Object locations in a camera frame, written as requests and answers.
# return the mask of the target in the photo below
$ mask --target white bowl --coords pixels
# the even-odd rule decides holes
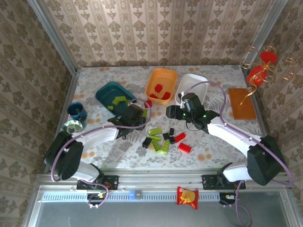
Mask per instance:
[[[181,93],[182,91],[186,91],[189,89],[191,86],[195,85],[196,83],[199,83],[201,81],[208,81],[205,77],[198,76],[192,73],[185,74],[179,84],[179,87],[177,89],[176,95],[175,95],[175,101],[177,105],[181,105],[181,101],[178,97],[178,94]],[[195,86],[193,89],[191,89],[189,92],[190,93],[195,93],[199,99],[201,104],[203,105],[206,93],[207,93],[207,88],[208,84],[200,84],[198,86]]]

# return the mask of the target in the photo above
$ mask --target patterned wallpaper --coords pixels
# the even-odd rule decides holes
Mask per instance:
[[[0,0],[0,226],[21,226],[71,76],[26,0]]]
[[[288,70],[298,79],[287,81],[277,77],[272,84],[259,89],[262,116],[269,131],[278,139],[285,160],[295,177],[293,187],[298,205],[303,214],[303,1],[288,1],[279,19],[265,42],[274,46],[285,64],[284,56],[297,59],[293,68],[279,70],[285,75]]]
[[[38,0],[78,67],[239,64],[273,0]]]

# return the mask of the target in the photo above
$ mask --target snack bag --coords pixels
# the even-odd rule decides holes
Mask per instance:
[[[187,204],[193,206],[196,210],[198,209],[198,198],[199,191],[191,191],[186,188],[177,188],[177,205]]]

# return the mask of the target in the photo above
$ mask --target wooden cutting board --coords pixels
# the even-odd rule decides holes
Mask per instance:
[[[245,88],[228,89],[229,98],[232,106],[232,114],[235,120],[255,120],[256,113],[251,102],[251,97],[247,97],[242,105],[240,103],[248,94]]]

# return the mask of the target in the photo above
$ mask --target dark blue cup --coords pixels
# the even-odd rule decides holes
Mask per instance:
[[[67,113],[72,119],[83,123],[87,118],[87,112],[81,103],[72,103],[67,107]]]

